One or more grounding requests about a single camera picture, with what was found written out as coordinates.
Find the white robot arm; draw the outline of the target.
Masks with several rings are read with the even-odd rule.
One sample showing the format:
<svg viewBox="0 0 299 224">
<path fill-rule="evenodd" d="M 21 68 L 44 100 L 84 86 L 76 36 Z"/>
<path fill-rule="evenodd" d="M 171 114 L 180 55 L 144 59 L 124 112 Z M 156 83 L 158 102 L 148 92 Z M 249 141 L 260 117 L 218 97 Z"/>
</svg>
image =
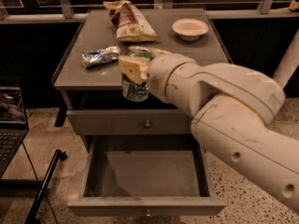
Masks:
<svg viewBox="0 0 299 224">
<path fill-rule="evenodd" d="M 299 210 L 299 141 L 267 128 L 285 101 L 272 78 L 230 63 L 201 66 L 177 53 L 118 58 L 135 83 L 192 119 L 207 151 L 293 212 Z"/>
</svg>

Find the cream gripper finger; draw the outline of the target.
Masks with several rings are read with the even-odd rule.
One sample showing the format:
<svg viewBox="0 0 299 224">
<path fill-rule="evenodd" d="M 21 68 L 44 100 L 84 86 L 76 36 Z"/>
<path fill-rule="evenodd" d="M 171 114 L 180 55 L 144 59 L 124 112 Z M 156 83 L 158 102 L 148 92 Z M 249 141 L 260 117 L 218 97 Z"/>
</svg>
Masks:
<svg viewBox="0 0 299 224">
<path fill-rule="evenodd" d="M 149 51 L 153 58 L 156 58 L 156 57 L 164 55 L 164 54 L 170 54 L 170 51 L 163 50 L 163 49 L 149 48 Z"/>
<path fill-rule="evenodd" d="M 134 83 L 142 84 L 147 80 L 148 58 L 122 55 L 118 62 L 120 70 Z"/>
</svg>

